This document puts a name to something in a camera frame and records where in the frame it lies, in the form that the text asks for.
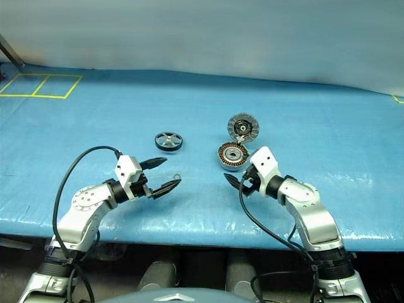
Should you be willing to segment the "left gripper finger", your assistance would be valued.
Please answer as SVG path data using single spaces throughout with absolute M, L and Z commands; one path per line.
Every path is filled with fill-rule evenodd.
M 160 188 L 151 191 L 151 198 L 157 199 L 160 198 L 173 190 L 175 187 L 179 185 L 181 179 L 173 179 L 165 184 L 162 184 Z
M 142 170 L 150 170 L 150 169 L 154 169 L 154 168 L 160 166 L 161 164 L 163 164 L 166 161 L 167 161 L 167 158 L 165 158 L 165 157 L 156 157 L 156 158 L 151 158 L 151 159 L 142 161 L 139 163 L 139 165 Z

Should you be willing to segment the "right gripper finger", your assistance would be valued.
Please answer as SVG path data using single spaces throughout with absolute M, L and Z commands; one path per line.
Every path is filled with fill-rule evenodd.
M 236 176 L 234 176 L 232 174 L 224 173 L 223 175 L 232 187 L 234 187 L 236 190 L 238 190 L 241 193 L 244 192 L 244 182 L 245 182 L 244 178 L 242 178 L 241 180 L 238 180 L 238 178 L 236 178 Z

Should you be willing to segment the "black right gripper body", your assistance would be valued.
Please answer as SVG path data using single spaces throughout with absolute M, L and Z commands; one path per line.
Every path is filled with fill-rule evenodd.
M 241 185 L 244 196 L 250 196 L 255 191 L 259 192 L 261 179 L 258 175 L 258 170 L 254 165 L 248 166 L 243 173 Z

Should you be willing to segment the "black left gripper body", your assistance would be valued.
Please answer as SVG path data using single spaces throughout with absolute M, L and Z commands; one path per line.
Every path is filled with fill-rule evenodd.
M 147 186 L 148 179 L 142 172 L 136 182 L 132 182 L 130 190 L 135 198 L 146 196 L 147 198 L 154 198 L 153 190 Z

